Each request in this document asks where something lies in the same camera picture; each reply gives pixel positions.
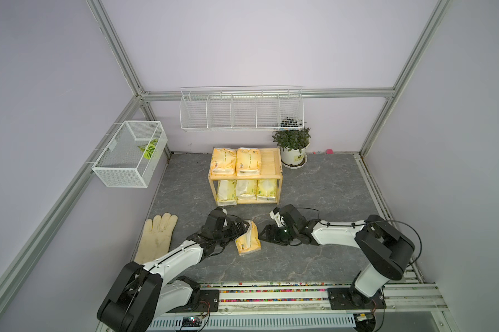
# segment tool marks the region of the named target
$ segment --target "wire basket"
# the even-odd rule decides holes
[[[183,92],[181,128],[185,131],[303,129],[301,89]]]
[[[159,121],[124,121],[93,164],[107,187],[146,188],[167,143]]]

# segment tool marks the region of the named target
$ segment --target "potted plant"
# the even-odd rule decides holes
[[[275,131],[273,141],[281,150],[281,161],[288,168],[301,168],[307,161],[305,153],[310,144],[310,128],[302,130],[279,130]]]

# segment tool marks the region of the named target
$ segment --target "green plant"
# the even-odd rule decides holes
[[[144,151],[144,157],[150,160],[150,158],[152,158],[153,152],[155,151],[155,144],[157,144],[157,140],[152,140],[149,144],[141,145],[138,148],[141,151]]]
[[[311,137],[308,134],[310,128],[303,128],[302,130],[279,130],[275,131],[273,141],[277,142],[281,148],[288,149],[288,151],[299,150],[306,148]]]

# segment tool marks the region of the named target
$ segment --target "white flower pot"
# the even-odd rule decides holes
[[[298,168],[302,168],[303,166],[305,166],[305,164],[307,163],[307,158],[308,158],[308,156],[305,156],[305,159],[297,166],[290,166],[290,165],[287,165],[283,162],[281,162],[281,164],[289,169],[298,169]]]
[[[281,147],[280,148],[281,161],[283,162],[283,164],[289,165],[289,166],[297,166],[297,165],[303,163],[303,161],[305,160],[305,157],[306,157],[305,151],[309,145],[310,145],[310,142],[308,143],[308,145],[306,147],[301,149],[301,151],[300,150],[288,151],[288,148]]]

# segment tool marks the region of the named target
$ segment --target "aluminum frame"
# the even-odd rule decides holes
[[[227,90],[200,90],[203,95],[220,95],[223,92],[230,94],[239,94],[243,96],[259,95],[260,92],[250,90],[236,90],[236,87],[229,87]],[[336,89],[303,89],[301,96],[303,98],[354,98],[354,97],[386,97],[390,98],[394,95],[393,88],[336,88]],[[179,102],[182,97],[181,91],[147,91],[142,95],[145,102]]]
[[[379,136],[382,127],[384,127],[386,120],[388,120],[391,112],[395,109],[395,105],[399,101],[399,98],[405,90],[406,85],[410,81],[414,70],[416,69],[419,61],[421,60],[421,57],[430,44],[432,37],[434,36],[439,24],[441,23],[441,20],[445,16],[445,13],[449,9],[451,3],[452,0],[439,0],[436,4],[436,7],[432,11],[430,18],[428,19],[428,23],[423,29],[419,40],[415,44],[410,57],[408,57],[408,60],[406,61],[405,67],[402,69],[399,77],[397,78],[397,81],[395,82],[395,85],[393,86],[395,94],[386,99],[382,110],[377,116],[375,122],[373,123],[373,126],[366,136],[364,143],[362,144],[362,148],[360,149],[361,156],[367,156],[371,147],[373,146],[373,143]]]
[[[104,5],[102,4],[101,0],[86,1],[89,5],[89,8],[91,9],[91,12],[93,13],[95,20],[100,26],[100,31],[106,38],[109,44],[109,48],[111,48],[111,51],[113,52],[113,55],[115,56],[115,59],[120,66],[120,70],[122,70],[122,74],[124,75],[124,78],[126,78],[126,81],[128,82],[133,95],[141,96],[142,98],[142,95],[145,95],[146,93],[144,92],[139,77],[137,77],[137,74],[133,69],[132,63],[129,60],[124,46],[122,46],[122,43],[120,42],[117,32],[115,31],[115,28],[113,27],[113,24],[109,19]],[[157,121],[153,113],[152,106],[146,100],[142,100],[140,110],[148,121]],[[170,159],[170,157],[172,156],[172,152],[169,149],[168,144],[165,145],[164,152],[167,158]]]
[[[371,198],[373,200],[373,203],[375,204],[375,207],[377,208],[379,216],[383,217],[385,220],[390,220],[390,221],[394,220],[393,216],[391,215],[390,209],[388,209],[388,205],[386,204],[386,201],[382,196],[381,190],[378,184],[375,182],[375,178],[370,173],[364,161],[364,158],[360,155],[360,153],[355,155],[355,161],[357,163],[358,169],[360,170],[362,178],[364,178],[364,182],[366,183],[367,189],[370,192]],[[400,228],[400,224],[396,224],[395,222],[393,222],[392,225],[397,229]],[[419,282],[425,283],[425,278],[423,277],[423,274],[419,270],[416,262],[412,263],[412,269]]]
[[[391,218],[386,204],[380,195],[380,190],[378,186],[373,181],[372,177],[367,171],[367,166],[365,165],[362,157],[366,156],[371,149],[373,142],[376,140],[380,130],[384,126],[386,120],[394,109],[396,103],[399,101],[403,90],[405,89],[410,77],[412,76],[421,56],[424,54],[425,49],[430,43],[435,30],[439,26],[443,16],[445,15],[452,0],[439,0],[432,15],[426,24],[416,46],[414,47],[412,54],[407,60],[405,67],[403,68],[399,78],[397,79],[393,88],[371,88],[371,89],[305,89],[304,98],[340,98],[340,97],[386,97],[386,102],[384,103],[383,109],[379,113],[375,123],[366,140],[359,152],[359,159],[357,160],[359,167],[365,169],[363,171],[364,179],[370,188],[370,193],[375,197],[374,201],[378,202],[378,209],[380,209],[381,214],[385,214]],[[144,91],[139,78],[133,70],[133,66],[115,32],[115,29],[109,20],[106,10],[100,0],[87,0],[89,7],[91,8],[96,21],[100,25],[101,32],[106,37],[110,48],[115,55],[117,62],[123,72],[123,75],[128,82],[133,94],[135,95],[128,105],[125,107],[123,112],[120,114],[119,118],[115,120],[115,123],[120,123],[124,120],[131,119],[135,114],[137,109],[140,109],[147,120],[155,121],[155,116],[151,108],[150,102],[153,101],[167,101],[167,100],[180,100],[180,92],[147,92]],[[115,124],[113,124],[108,130],[108,134],[111,134],[115,130]],[[85,163],[78,173],[73,178],[73,181],[67,186],[67,189],[60,196],[58,201],[54,204],[53,208],[49,211],[45,219],[38,226],[36,231],[27,241],[26,245],[21,249],[20,253],[10,264],[8,269],[0,278],[0,317],[2,313],[6,310],[7,305],[11,302],[17,291],[22,286],[23,282],[26,280],[27,276],[30,274],[35,264],[39,258],[44,253],[45,249],[49,245],[50,241],[53,239],[56,232],[59,230],[61,224],[64,222],[65,218],[74,207],[78,198],[82,192],[87,187],[89,180],[92,177],[92,170],[89,164],[98,157],[100,151],[106,146],[110,139],[109,135],[106,135],[98,144],[97,150],[89,156],[87,163]],[[165,148],[165,153],[167,157],[170,158],[171,152],[168,146]],[[414,267],[416,270],[418,278],[420,277],[419,270],[417,266]],[[443,315],[445,321],[449,322],[452,318],[447,318]],[[102,329],[103,325],[99,325],[97,330]]]
[[[248,318],[259,318],[262,314],[318,314],[332,315],[336,313],[362,313],[369,310],[332,310],[329,300],[314,301],[266,301],[266,302],[246,302],[248,299],[286,299],[304,297],[325,297],[325,291],[314,292],[246,292],[254,289],[328,289],[335,287],[349,288],[349,285],[333,285],[325,282],[324,285],[306,286],[294,285],[291,282],[243,282],[201,284],[202,289],[220,290],[218,312],[211,315],[245,315]],[[459,332],[455,326],[445,300],[436,284],[387,284],[384,289],[386,301],[386,312],[431,312],[440,332]],[[242,300],[240,302],[222,302],[223,300]],[[165,313],[160,317],[177,317],[181,313]],[[99,323],[97,332],[109,329],[103,323]]]
[[[30,236],[23,249],[17,254],[8,269],[0,278],[0,318],[6,311],[10,302],[17,294],[23,283],[27,280],[28,275],[34,269],[35,265],[47,249],[48,245],[58,232],[59,228],[73,209],[74,205],[80,198],[80,195],[87,188],[90,180],[93,177],[91,164],[99,157],[101,151],[107,146],[115,130],[120,127],[120,124],[125,120],[130,120],[135,112],[140,108],[142,99],[139,96],[132,97],[124,110],[115,120],[115,123],[107,130],[102,140],[98,143],[96,149],[93,150],[87,161],[80,168],[78,173],[63,194],[54,203],[52,209],[47,216],[39,224],[38,228]]]

